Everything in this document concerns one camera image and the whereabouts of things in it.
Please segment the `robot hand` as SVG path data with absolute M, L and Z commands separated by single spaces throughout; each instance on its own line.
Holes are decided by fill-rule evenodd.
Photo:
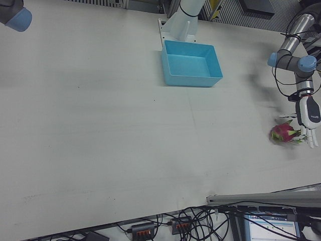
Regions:
M 295 103 L 295 113 L 281 114 L 279 118 L 296 119 L 300 129 L 297 140 L 305 140 L 310 148 L 318 147 L 316 129 L 320 127 L 320 105 L 312 94 L 292 94 L 288 101 Z

